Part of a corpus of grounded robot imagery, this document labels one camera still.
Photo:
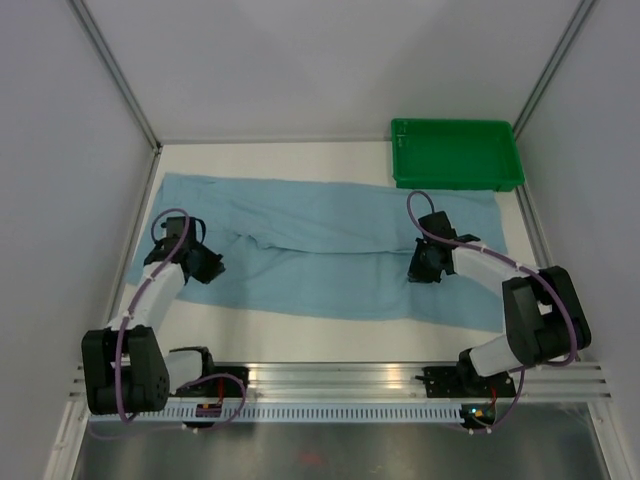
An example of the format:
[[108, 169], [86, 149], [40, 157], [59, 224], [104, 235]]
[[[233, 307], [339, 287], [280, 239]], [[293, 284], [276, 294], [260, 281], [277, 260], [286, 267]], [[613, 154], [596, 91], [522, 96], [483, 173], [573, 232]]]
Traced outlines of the green plastic tray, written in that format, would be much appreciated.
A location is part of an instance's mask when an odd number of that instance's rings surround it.
[[398, 188], [510, 192], [525, 182], [506, 121], [395, 118], [390, 133]]

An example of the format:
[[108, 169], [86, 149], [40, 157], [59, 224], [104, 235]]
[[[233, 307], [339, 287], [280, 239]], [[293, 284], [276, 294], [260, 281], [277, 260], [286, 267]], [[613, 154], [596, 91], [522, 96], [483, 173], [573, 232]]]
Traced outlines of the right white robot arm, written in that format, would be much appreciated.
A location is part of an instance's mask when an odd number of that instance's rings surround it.
[[502, 300], [504, 334], [460, 354], [455, 380], [464, 394], [480, 395], [497, 374], [564, 366], [591, 345], [592, 332], [566, 269], [530, 267], [474, 235], [460, 236], [443, 211], [410, 218], [422, 234], [410, 263], [410, 281], [439, 283], [444, 275], [457, 275]]

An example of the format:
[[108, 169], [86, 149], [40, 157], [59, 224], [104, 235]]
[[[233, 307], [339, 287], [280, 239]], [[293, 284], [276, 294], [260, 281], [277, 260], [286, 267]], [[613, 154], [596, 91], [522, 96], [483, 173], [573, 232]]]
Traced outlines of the light blue trousers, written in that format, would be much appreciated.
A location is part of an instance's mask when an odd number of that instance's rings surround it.
[[165, 175], [151, 206], [203, 220], [224, 273], [190, 281], [187, 302], [345, 320], [413, 319], [498, 332], [502, 303], [452, 275], [407, 277], [418, 230], [404, 190], [350, 183]]

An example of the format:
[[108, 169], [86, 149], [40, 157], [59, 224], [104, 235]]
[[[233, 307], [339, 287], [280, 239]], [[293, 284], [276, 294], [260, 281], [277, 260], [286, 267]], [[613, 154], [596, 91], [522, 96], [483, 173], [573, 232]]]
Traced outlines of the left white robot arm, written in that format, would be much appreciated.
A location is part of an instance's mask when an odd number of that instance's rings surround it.
[[143, 273], [124, 310], [103, 329], [81, 341], [89, 411], [117, 415], [129, 423], [140, 413], [162, 410], [171, 380], [156, 338], [171, 304], [195, 281], [207, 285], [225, 271], [223, 256], [204, 245], [206, 225], [181, 208], [169, 208], [153, 221], [164, 236], [152, 238]]

